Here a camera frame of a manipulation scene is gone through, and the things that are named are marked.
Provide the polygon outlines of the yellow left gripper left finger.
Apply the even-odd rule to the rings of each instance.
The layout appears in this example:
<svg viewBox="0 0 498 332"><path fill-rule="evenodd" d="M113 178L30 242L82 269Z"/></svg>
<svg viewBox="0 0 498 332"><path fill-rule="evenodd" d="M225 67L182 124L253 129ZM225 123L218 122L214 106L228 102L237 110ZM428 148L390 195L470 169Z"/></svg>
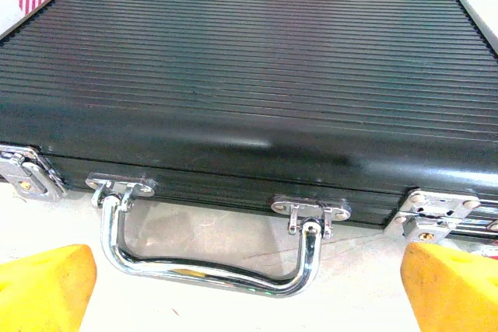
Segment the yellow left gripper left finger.
<svg viewBox="0 0 498 332"><path fill-rule="evenodd" d="M0 332L79 332L95 284L86 244L0 264Z"/></svg>

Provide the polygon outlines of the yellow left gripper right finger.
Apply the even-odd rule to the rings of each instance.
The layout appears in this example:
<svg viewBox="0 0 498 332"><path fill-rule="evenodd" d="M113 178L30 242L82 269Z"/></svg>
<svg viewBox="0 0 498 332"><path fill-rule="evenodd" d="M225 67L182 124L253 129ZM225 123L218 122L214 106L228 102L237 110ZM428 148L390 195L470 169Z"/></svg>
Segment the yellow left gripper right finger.
<svg viewBox="0 0 498 332"><path fill-rule="evenodd" d="M400 274L421 332L498 332L498 260L410 243Z"/></svg>

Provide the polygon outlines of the chrome briefcase latch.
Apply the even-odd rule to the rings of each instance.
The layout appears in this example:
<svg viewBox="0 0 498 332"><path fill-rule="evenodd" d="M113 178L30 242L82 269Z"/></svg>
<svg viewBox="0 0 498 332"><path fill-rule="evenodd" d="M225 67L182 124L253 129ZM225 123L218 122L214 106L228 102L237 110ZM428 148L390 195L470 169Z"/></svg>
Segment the chrome briefcase latch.
<svg viewBox="0 0 498 332"><path fill-rule="evenodd" d="M0 144L0 176L27 199L53 202L68 192L50 163L27 146Z"/></svg>
<svg viewBox="0 0 498 332"><path fill-rule="evenodd" d="M498 201L477 194L416 188L400 199L384 234L409 243L462 239L498 243Z"/></svg>

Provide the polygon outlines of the black ribbed briefcase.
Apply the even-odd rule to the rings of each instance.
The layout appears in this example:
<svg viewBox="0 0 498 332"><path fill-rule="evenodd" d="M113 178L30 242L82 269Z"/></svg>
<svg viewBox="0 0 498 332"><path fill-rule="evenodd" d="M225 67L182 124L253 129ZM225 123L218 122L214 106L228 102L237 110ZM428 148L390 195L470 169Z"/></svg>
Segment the black ribbed briefcase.
<svg viewBox="0 0 498 332"><path fill-rule="evenodd" d="M498 241L498 37L466 0L47 0L0 36L0 152L377 228L456 194L452 236Z"/></svg>

